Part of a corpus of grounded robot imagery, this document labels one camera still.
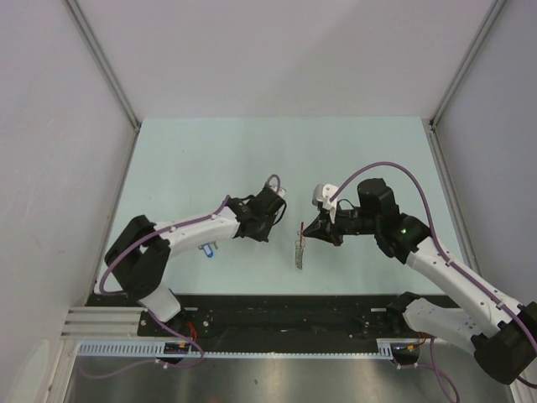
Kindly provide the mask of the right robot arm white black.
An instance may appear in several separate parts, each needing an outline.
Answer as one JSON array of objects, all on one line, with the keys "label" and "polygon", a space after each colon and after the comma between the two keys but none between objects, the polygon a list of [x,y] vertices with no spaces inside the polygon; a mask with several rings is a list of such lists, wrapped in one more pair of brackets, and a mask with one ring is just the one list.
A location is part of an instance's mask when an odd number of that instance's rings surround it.
[{"label": "right robot arm white black", "polygon": [[317,218],[304,230],[340,246],[347,235],[371,235],[389,258],[422,274],[458,306],[441,308],[405,292],[389,307],[387,326],[397,337],[424,332],[468,352],[497,382],[510,385],[536,358],[536,305],[504,294],[443,249],[430,226],[399,210],[393,190],[381,178],[362,181],[359,204],[342,209],[338,187],[319,184],[312,203]]}]

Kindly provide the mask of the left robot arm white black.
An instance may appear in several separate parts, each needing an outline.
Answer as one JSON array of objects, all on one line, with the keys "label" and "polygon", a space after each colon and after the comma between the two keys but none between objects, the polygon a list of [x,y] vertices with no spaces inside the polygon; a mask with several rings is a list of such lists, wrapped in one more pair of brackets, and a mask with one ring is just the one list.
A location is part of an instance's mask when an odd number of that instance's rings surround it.
[{"label": "left robot arm white black", "polygon": [[136,216],[120,233],[105,254],[107,270],[99,282],[105,290],[111,275],[121,286],[120,293],[138,302],[156,317],[156,325],[174,336],[184,329],[182,305],[163,277],[170,259],[190,249],[234,238],[268,242],[278,215],[286,209],[285,189],[265,185],[255,196],[226,197],[214,211],[182,222],[150,221]]}]

